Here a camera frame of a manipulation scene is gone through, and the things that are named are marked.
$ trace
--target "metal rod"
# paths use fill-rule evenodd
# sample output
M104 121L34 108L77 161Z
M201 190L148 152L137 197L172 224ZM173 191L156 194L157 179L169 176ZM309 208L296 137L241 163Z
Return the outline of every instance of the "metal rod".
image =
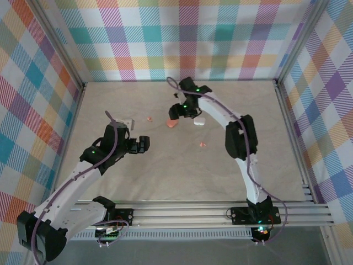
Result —
M78 100L77 100L77 107L76 107L75 113L73 115L72 124L71 124L70 129L69 129L68 134L67 134L67 140L66 140L66 142L64 144L62 156L60 157L59 165L57 167L58 170L55 173L54 180L52 182L52 186L50 188L50 193L49 194L52 194L54 192L54 190L56 188L56 184L57 184L57 182L59 180L59 176L60 176L60 172L61 172L61 166L62 166L63 160L64 160L64 158L66 156L66 153L68 151L68 146L69 146L69 143L71 141L73 129L75 127L75 124L76 124L76 121L77 121L77 118L78 118L78 113L79 113L79 110L80 110L81 105L82 105L84 92L85 92L85 90L82 90L79 93Z
M69 72L70 76L73 78L74 83L80 90L83 90L83 80L81 79L76 67L74 66L72 60L70 59L69 55L67 54L63 44L61 43L55 29L53 28L52 24L50 23L48 17L43 10L43 7L38 2L38 0L28 0L27 1L29 7L33 11L35 17L39 21L40 25L44 29L44 32L50 42L52 43L55 51L58 53L60 59L62 60L65 68Z
M79 210L88 201L78 201L74 210ZM274 202L284 219L284 206ZM238 202L119 202L117 208L133 208L132 229L185 229L254 227L254 225L232 225L226 217L230 207L247 207ZM326 204L313 202L287 202L288 226L331 226L333 219Z
M310 35L313 33L314 28L321 17L322 13L326 9L329 0L320 0L316 1L310 15L308 16L308 20L306 21L294 47L292 52L289 54L285 65L282 68L281 73L278 77L279 84L282 84L289 72L292 70L293 65L295 64L297 58L299 57L303 47L305 46L307 40L309 39Z
M307 186L309 186L313 201L315 203L318 203L319 199L318 199L318 196L317 196L317 194L315 192L314 185L313 185L313 183L310 180L308 168L306 166L306 163L305 163L305 160L304 160L304 157L303 157L303 153L301 151L300 144L298 142L298 138L295 135L294 125L293 125L293 123L292 123L292 121L290 119L289 109L288 109L288 106L285 104L285 99L284 99L283 94L282 94L282 90L283 89L285 89L284 85L279 86L279 84L277 83L277 86L275 87L275 91L276 91L277 99L278 99L278 101L280 103L282 116L283 116L283 119L284 119L286 127L287 127L287 131L288 131L288 135L289 135L290 142L291 142L291 145L292 145L292 149L293 149L293 152L294 152L294 156L295 156L295 158L297 160L297 164L298 164L299 171L301 173L303 182Z
M322 226L321 232L331 263L334 265L351 264L348 262L341 243L338 239L336 227Z

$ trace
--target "colorful checkered pattern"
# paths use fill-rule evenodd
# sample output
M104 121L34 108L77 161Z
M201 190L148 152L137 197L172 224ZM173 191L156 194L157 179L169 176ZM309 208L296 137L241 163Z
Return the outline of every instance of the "colorful checkered pattern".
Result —
M314 2L41 0L86 81L272 79Z
M315 190L353 264L353 1L332 0L285 80Z
M0 0L0 265L18 265L16 218L49 194L79 90L25 0Z

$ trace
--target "enclosure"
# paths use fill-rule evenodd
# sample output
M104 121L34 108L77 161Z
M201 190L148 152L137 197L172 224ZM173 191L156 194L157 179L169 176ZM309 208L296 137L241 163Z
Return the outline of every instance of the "enclosure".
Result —
M81 200L102 195L132 207L131 232L117 249L103 250L89 227L52 264L87 264L84 248L106 263L123 255L133 264L165 264L178 253L188 264L234 264L235 254L241 264L263 255L272 264L353 263L352 0L0 6L0 264L34 264L18 242L16 218L71 174L103 135L105 110L133 119L131 136L149 136L151 147L126 155ZM191 77L253 117L263 186L290 209L277 242L254 247L250 228L227 218L247 191L224 129L205 112L203 126L181 118L169 128L178 99L168 76ZM167 236L149 234L161 229ZM200 229L215 234L193 234ZM174 234L185 230L191 235Z

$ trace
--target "black bracket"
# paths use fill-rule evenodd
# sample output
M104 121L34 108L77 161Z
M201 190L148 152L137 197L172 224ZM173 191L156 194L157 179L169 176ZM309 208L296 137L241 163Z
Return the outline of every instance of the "black bracket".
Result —
M129 223L129 226L132 225L133 220L133 209L114 209L114 213L111 215L111 220L125 220ZM118 226L125 226L123 223L118 223ZM105 232L95 230L94 237L104 237L104 240L101 240L102 243L106 243L116 239L119 236L119 230L112 232L110 234L105 234Z
M250 115L241 117L241 122L247 131L249 140L250 154L257 152L258 138L255 131L254 120ZM240 158L244 160L247 158L247 149L245 145L245 136L240 133L242 127L238 121L230 122L226 126L226 150L232 158Z
M231 218L233 225L274 225L281 223L280 212L278 207L272 207L269 214L263 218L254 220L248 211L248 207L232 207Z
M28 213L23 211L17 217L17 231L19 242L28 250L32 250L31 238L33 234L34 225L38 218L35 213ZM38 256L42 257L45 261L52 261L64 249L66 245L67 229L54 229L50 226L50 221L40 221L36 234L36 250Z
M100 203L104 208L106 208L106 215L103 221L110 221L121 218L129 222L129 225L132 225L133 209L117 209L115 208L114 202L103 196L98 196L92 201Z

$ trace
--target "metal frame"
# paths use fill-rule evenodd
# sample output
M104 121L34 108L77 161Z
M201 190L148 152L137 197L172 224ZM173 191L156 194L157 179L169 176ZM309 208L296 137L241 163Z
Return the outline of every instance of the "metal frame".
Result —
M287 226L320 226L323 234L323 239L326 244L328 255L332 264L348 264L348 261L339 247L339 241L336 229L333 226L332 216L326 204L316 204L318 197L316 196L313 184L309 178L304 158L295 136L293 124L290 119L289 111L285 104L283 96L283 81L289 74L295 61L297 60L301 50L305 46L310 34L324 12L328 0L317 1L308 21L296 41L296 44L289 55L277 81L274 82L277 99L282 111L285 125L287 127L288 136L290 138L293 153L295 155L299 171L303 182L303 191L306 201L304 202L287 202L288 211ZM60 42L55 30L48 20L42 6L38 0L28 0L28 4L33 13L37 17L54 49L58 52L64 65L68 69L74 82L80 88L81 93L78 100L78 106L74 114L73 123L71 125L68 140L64 147L63 156L67 152L67 146L72 135L72 128L77 120L77 116L81 107L84 96L84 83L80 78L73 62L66 53L65 48ZM51 192L54 191L55 185L52 186ZM82 205L86 205L89 201L78 201L74 210L81 209ZM280 213L283 216L283 205L274 202L280 208ZM127 233L124 240L129 239L249 239L251 237L250 228L246 226L234 226L230 219L224 216L226 211L231 206L247 206L244 202L119 202L119 207L134 208L134 220L131 226L131 231ZM73 240L93 239L94 228L89 227L85 231L78 233ZM31 252L25 253L21 264L34 264Z
M282 68L281 73L279 74L278 77L278 82L279 84L282 84L284 79L287 77L289 74L290 70L292 69L293 65L295 64L299 54L301 53L303 47L307 43L307 40L309 39L310 35L314 32L314 28L325 11L329 0L317 0L311 13L308 16L308 20L306 21L294 47L291 53L289 54L289 57L287 61L285 62L285 65Z
M274 87L277 95L277 99L282 111L283 119L285 121L288 136L292 145L293 153L296 158L298 168L301 172L303 183L306 184L311 191L311 196L313 201L318 203L318 197L315 193L314 185L310 180L308 169L304 162L304 157L300 149L298 138L295 135L295 130L293 123L290 119L289 109L285 104L285 99L283 95L283 90L285 89L284 84L279 84L278 81L274 80ZM321 232L328 251L329 258L331 263L334 265L348 265L348 260L345 253L342 251L342 246L338 240L336 227L334 224L330 226L321 226Z
M53 28L52 24L50 23L49 19L47 18L43 7L38 2L38 0L27 0L29 7L31 8L32 12L34 13L35 17L39 21L39 24L44 29L45 34L47 35L48 39L52 43L54 50L58 53L60 59L62 60L63 64L65 65L67 71L69 72L70 76L72 77L74 83L80 90L84 88L84 82L81 79L78 71L76 70L75 65L73 64L72 60L70 59L69 55L67 54L63 44L61 43L55 29Z

